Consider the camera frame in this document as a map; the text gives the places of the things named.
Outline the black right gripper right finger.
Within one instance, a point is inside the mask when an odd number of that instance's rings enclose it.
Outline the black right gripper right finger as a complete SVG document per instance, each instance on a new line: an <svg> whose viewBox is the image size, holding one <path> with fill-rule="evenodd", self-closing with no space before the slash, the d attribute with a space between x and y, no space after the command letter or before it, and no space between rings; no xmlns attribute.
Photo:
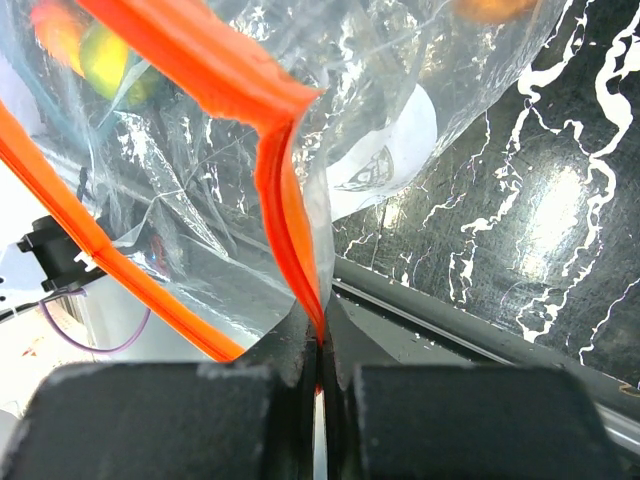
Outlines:
<svg viewBox="0 0 640 480"><path fill-rule="evenodd" d="M402 364L327 305L322 382L332 479L620 479L584 386L540 366Z"/></svg>

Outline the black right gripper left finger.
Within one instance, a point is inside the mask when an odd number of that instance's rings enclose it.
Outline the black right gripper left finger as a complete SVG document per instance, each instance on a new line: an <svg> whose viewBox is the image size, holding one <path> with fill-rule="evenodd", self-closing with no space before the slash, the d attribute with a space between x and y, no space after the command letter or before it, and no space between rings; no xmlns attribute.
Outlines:
<svg viewBox="0 0 640 480"><path fill-rule="evenodd" d="M46 377L5 479L309 479L316 339L294 306L230 363L78 363Z"/></svg>

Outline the clear zip top bag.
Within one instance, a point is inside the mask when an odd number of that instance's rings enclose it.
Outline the clear zip top bag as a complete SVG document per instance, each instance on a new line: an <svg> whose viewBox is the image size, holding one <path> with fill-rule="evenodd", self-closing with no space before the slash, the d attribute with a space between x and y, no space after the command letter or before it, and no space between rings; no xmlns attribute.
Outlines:
<svg viewBox="0 0 640 480"><path fill-rule="evenodd" d="M294 306L324 329L336 220L404 189L513 84L563 10L455 1L64 1L160 74L128 107L1 5L1 162L105 276L91 342L240 357Z"/></svg>

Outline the fake green yellow lime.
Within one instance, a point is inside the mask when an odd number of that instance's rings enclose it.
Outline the fake green yellow lime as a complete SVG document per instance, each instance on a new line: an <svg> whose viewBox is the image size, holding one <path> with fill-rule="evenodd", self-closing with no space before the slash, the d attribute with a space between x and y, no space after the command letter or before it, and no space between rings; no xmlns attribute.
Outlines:
<svg viewBox="0 0 640 480"><path fill-rule="evenodd" d="M98 21L82 37L79 60L84 78L99 95L128 107L149 99L160 81L154 67Z"/></svg>

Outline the fake small orange tangerine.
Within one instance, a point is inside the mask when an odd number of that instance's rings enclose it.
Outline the fake small orange tangerine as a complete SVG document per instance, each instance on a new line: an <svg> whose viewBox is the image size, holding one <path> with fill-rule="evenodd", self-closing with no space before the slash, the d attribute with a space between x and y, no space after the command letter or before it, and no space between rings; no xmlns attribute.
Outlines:
<svg viewBox="0 0 640 480"><path fill-rule="evenodd" d="M456 0L455 12L474 22L502 24L530 11L536 0Z"/></svg>

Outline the fake orange fruit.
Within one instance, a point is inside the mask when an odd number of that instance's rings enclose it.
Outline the fake orange fruit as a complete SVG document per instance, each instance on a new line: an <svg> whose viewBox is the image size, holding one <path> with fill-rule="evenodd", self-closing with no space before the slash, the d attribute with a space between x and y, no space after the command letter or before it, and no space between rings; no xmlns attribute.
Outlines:
<svg viewBox="0 0 640 480"><path fill-rule="evenodd" d="M91 20L64 1L39 1L31 9L30 20L47 53L84 78L80 46Z"/></svg>

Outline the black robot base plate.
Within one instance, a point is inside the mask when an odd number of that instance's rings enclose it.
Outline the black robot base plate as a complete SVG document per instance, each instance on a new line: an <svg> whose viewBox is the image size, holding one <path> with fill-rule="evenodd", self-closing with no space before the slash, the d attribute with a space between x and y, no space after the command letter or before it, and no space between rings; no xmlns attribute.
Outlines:
<svg viewBox="0 0 640 480"><path fill-rule="evenodd" d="M460 356L567 371L586 386L612 439L628 452L639 453L637 389L340 257L335 263L334 287L385 321L431 337Z"/></svg>

